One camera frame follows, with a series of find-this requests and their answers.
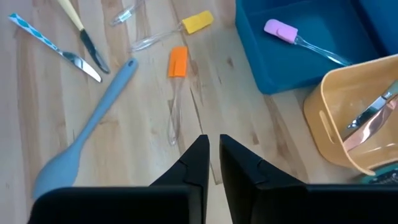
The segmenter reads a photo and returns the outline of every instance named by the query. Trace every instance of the blue silicone spatula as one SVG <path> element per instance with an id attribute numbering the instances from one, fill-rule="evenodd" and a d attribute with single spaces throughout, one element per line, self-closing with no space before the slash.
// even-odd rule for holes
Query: blue silicone spatula
<path id="1" fill-rule="evenodd" d="M 102 99 L 99 101 L 86 126 L 75 141 L 63 152 L 51 159 L 36 177 L 33 198 L 53 189 L 70 187 L 75 182 L 80 163 L 80 153 L 95 126 L 115 102 L 138 66 L 136 59 L 129 59 L 113 78 Z"/>

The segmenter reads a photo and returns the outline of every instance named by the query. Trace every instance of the beige storage basket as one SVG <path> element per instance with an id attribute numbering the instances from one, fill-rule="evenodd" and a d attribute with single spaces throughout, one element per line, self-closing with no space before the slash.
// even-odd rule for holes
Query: beige storage basket
<path id="1" fill-rule="evenodd" d="M 325 75 L 304 103 L 308 126 L 325 159 L 367 175 L 376 175 L 371 169 L 398 160 L 397 111 L 374 136 L 348 152 L 339 135 L 397 79 L 398 55 L 339 68 Z"/>

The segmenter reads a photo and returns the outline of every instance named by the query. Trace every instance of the silicone spatula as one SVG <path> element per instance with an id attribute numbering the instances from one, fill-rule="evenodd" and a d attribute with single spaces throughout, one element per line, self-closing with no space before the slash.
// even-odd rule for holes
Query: silicone spatula
<path id="1" fill-rule="evenodd" d="M 317 47 L 315 45 L 312 45 L 305 41 L 301 36 L 297 35 L 297 32 L 299 31 L 297 28 L 294 28 L 290 25 L 284 24 L 281 21 L 278 21 L 276 19 L 270 19 L 267 21 L 266 25 L 264 26 L 264 31 L 267 33 L 274 35 L 290 44 L 294 45 L 300 45 L 302 47 L 305 47 L 307 49 L 310 49 L 328 59 L 330 59 L 333 62 L 336 62 L 342 66 L 349 66 L 352 65 L 350 61 L 347 59 L 330 52 L 328 50 L 322 49 L 320 47 Z"/>
<path id="2" fill-rule="evenodd" d="M 169 32 L 158 33 L 151 37 L 139 40 L 133 43 L 130 51 L 136 52 L 139 50 L 144 50 L 147 47 L 151 46 L 152 44 L 157 43 L 158 41 L 162 40 L 164 37 L 167 37 L 175 32 L 180 32 L 181 30 L 186 29 L 188 34 L 192 34 L 208 25 L 210 25 L 214 21 L 213 15 L 210 11 L 204 11 L 194 16 L 190 16 L 186 19 L 183 19 L 180 22 L 176 29 L 171 30 Z"/>
<path id="3" fill-rule="evenodd" d="M 175 85 L 174 100 L 169 122 L 169 143 L 177 143 L 181 127 L 181 91 L 185 76 L 187 75 L 187 47 L 174 47 L 170 54 L 169 78 Z"/>
<path id="4" fill-rule="evenodd" d="M 124 89 L 138 66 L 136 59 L 129 59 L 113 78 L 106 89 L 102 99 L 97 104 L 86 126 L 77 136 L 75 141 L 63 152 L 51 159 L 42 168 L 36 177 L 33 198 L 36 199 L 44 193 L 61 187 L 70 187 L 75 182 L 80 154 L 86 140 L 89 138 L 98 122 L 115 102 L 120 92 Z"/>

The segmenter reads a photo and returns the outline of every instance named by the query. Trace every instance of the blue container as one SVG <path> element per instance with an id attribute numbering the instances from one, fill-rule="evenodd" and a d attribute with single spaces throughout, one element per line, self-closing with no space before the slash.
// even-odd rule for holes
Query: blue container
<path id="1" fill-rule="evenodd" d="M 265 33 L 269 19 L 294 26 L 309 43 L 360 63 L 387 55 L 365 15 L 358 0 L 236 0 L 236 27 L 258 89 L 273 94 L 317 84 L 340 67 Z"/>

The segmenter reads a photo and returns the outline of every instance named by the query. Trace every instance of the kitchen utensil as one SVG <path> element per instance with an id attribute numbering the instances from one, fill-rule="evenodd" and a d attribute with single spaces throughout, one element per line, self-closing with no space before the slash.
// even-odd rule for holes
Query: kitchen utensil
<path id="1" fill-rule="evenodd" d="M 290 44 L 300 45 L 302 47 L 310 49 L 342 66 L 352 65 L 352 63 L 349 62 L 347 59 L 333 52 L 321 49 L 320 47 L 308 43 L 301 36 L 297 35 L 297 32 L 299 31 L 297 28 L 284 24 L 283 22 L 278 21 L 276 19 L 268 20 L 266 25 L 264 26 L 264 31 Z"/>
<path id="2" fill-rule="evenodd" d="M 84 143 L 93 132 L 95 126 L 115 102 L 138 66 L 136 59 L 129 59 L 113 78 L 99 101 L 90 119 L 75 141 L 59 155 L 51 159 L 36 177 L 33 197 L 61 187 L 70 187 L 74 183 L 78 169 L 80 153 Z"/>
<path id="3" fill-rule="evenodd" d="M 80 39 L 84 43 L 87 48 L 88 53 L 90 53 L 91 57 L 93 58 L 94 62 L 99 66 L 99 68 L 104 73 L 109 73 L 109 67 L 107 66 L 106 62 L 103 60 L 100 53 L 95 48 L 93 42 L 91 41 L 90 37 L 88 36 L 86 29 L 83 27 L 83 23 L 73 8 L 72 4 L 69 0 L 57 0 L 60 5 L 62 6 L 63 10 L 68 14 L 69 18 L 72 22 L 76 25 L 77 29 L 80 31 Z"/>
<path id="4" fill-rule="evenodd" d="M 111 26 L 116 26 L 118 24 L 123 23 L 126 21 L 128 18 L 132 16 L 132 13 L 139 7 L 141 6 L 142 3 L 144 3 L 145 0 L 137 0 L 135 4 L 132 6 L 129 6 L 123 11 L 119 12 L 114 19 L 109 23 Z"/>
<path id="5" fill-rule="evenodd" d="M 354 149 L 380 130 L 388 117 L 390 117 L 391 113 L 395 110 L 397 104 L 398 95 L 394 96 L 392 100 L 386 103 L 375 115 L 344 140 L 343 145 L 345 149 L 347 151 Z"/>
<path id="6" fill-rule="evenodd" d="M 39 31 L 37 31 L 37 29 L 33 28 L 29 23 L 27 23 L 25 20 L 23 20 L 23 18 L 18 16 L 18 14 L 13 13 L 8 18 L 12 22 L 17 24 L 19 27 L 23 28 L 25 31 L 32 34 L 34 37 L 41 40 L 43 43 L 45 43 L 47 46 L 49 46 L 51 49 L 53 49 L 59 55 L 61 55 L 64 59 L 66 59 L 69 62 L 71 62 L 72 64 L 74 64 L 74 66 L 80 68 L 85 73 L 87 73 L 89 76 L 93 77 L 97 82 L 102 81 L 100 75 L 94 70 L 94 68 L 92 68 L 81 57 L 75 55 L 74 53 L 60 50 L 57 46 L 55 46 L 55 44 L 53 44 L 46 37 L 44 37 Z"/>
<path id="7" fill-rule="evenodd" d="M 340 134 L 342 139 L 346 139 L 351 133 L 355 132 L 365 122 L 372 118 L 393 96 L 398 94 L 398 80 L 396 80 L 381 96 L 373 101 L 359 116 L 357 116 L 347 128 Z"/>
<path id="8" fill-rule="evenodd" d="M 364 176 L 362 184 L 398 184 L 398 163 L 378 167 L 375 176 Z"/>
<path id="9" fill-rule="evenodd" d="M 170 54 L 169 77 L 175 85 L 174 100 L 169 122 L 169 143 L 177 143 L 181 127 L 181 91 L 184 78 L 187 74 L 187 47 L 174 47 Z"/>
<path id="10" fill-rule="evenodd" d="M 164 37 L 167 37 L 175 32 L 180 32 L 181 30 L 186 30 L 188 34 L 192 34 L 208 25 L 210 25 L 214 21 L 213 15 L 210 11 L 204 11 L 197 15 L 188 17 L 183 19 L 180 22 L 176 29 L 171 30 L 169 32 L 158 33 L 151 37 L 139 40 L 133 43 L 130 50 L 132 52 L 136 52 L 139 50 L 146 49 L 147 47 L 151 46 L 152 44 L 157 43 L 158 41 L 162 40 Z"/>

